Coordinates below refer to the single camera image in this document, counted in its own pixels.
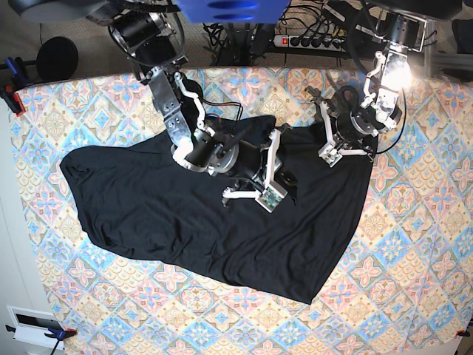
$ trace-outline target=light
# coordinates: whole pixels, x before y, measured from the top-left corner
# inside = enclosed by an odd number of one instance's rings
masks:
[[[381,86],[397,92],[411,85],[412,73],[411,67],[407,63],[407,56],[390,51],[381,79]]]

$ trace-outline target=table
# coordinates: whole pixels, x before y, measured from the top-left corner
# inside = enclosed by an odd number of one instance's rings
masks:
[[[208,100],[239,101],[243,118],[307,126],[333,83],[357,73],[186,70]],[[312,305],[235,288],[161,262],[126,260],[81,231],[59,169],[80,146],[130,146],[163,131],[132,75],[33,87],[10,116],[31,246],[54,315],[78,330],[68,354],[385,354],[451,341],[473,313],[473,93],[415,80],[398,145],[375,159],[357,231]],[[229,107],[207,109],[235,117]],[[399,128],[381,140],[390,145]]]

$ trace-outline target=black cloth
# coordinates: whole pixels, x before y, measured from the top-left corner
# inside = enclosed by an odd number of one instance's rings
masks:
[[[258,143],[274,118],[252,118]],[[61,162],[83,230],[93,244],[138,260],[161,260],[227,283],[311,304],[358,225],[372,163],[318,156],[323,127],[282,136],[279,156],[298,179],[297,204],[267,213],[254,200],[222,206],[234,181],[178,166],[166,133],[129,148],[88,146]]]

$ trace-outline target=black circular object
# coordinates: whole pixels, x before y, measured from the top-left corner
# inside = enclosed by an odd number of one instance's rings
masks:
[[[38,74],[46,82],[63,81],[72,77],[79,63],[74,42],[64,37],[47,41],[36,57]]]

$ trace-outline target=power outlet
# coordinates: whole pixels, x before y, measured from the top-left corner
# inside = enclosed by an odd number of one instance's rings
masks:
[[[297,35],[275,35],[274,46],[280,48],[301,48],[304,50],[329,50],[345,52],[342,48],[344,40],[331,36],[311,38],[310,36],[299,38]]]

